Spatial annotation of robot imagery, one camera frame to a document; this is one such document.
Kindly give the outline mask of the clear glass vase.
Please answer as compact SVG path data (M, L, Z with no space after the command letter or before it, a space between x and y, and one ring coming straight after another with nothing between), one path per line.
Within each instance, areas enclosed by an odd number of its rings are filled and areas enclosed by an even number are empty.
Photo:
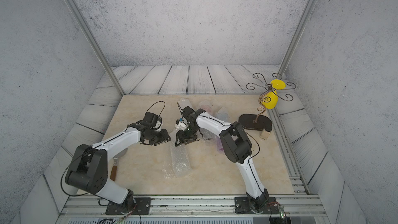
M190 160L187 149L184 145L175 147L170 145L172 169L176 177L184 177L191 172Z

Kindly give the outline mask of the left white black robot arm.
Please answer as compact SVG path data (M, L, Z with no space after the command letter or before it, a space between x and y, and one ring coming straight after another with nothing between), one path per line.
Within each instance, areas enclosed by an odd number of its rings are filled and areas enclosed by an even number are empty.
M130 212L134 203L134 193L116 184L108 177L108 163L130 146L149 142L157 146L171 141L165 129L160 131L142 124L132 123L111 138L76 148L72 161L67 168L65 183L92 195L108 200L124 212Z

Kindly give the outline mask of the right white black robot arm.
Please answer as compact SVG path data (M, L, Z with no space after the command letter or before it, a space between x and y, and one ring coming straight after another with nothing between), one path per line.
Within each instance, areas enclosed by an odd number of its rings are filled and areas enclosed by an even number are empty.
M197 142L197 133L203 129L217 135L224 154L240 171L251 210L255 213L263 212L271 199L254 166L252 143L242 125L239 122L222 121L201 108L193 110L187 106L179 110L181 118L176 121L175 146Z

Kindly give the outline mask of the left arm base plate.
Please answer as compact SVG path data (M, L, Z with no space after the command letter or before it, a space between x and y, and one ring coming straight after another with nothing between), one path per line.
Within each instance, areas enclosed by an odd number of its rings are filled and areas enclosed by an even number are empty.
M134 197L121 204L109 202L105 215L127 215L130 212L132 215L149 215L151 200L149 197Z

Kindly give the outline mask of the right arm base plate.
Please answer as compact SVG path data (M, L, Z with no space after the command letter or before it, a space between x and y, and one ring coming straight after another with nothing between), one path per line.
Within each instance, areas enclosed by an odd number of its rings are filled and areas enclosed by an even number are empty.
M235 197L236 214L269 214L276 215L280 213L278 203L275 197L267 199L253 199L252 197Z

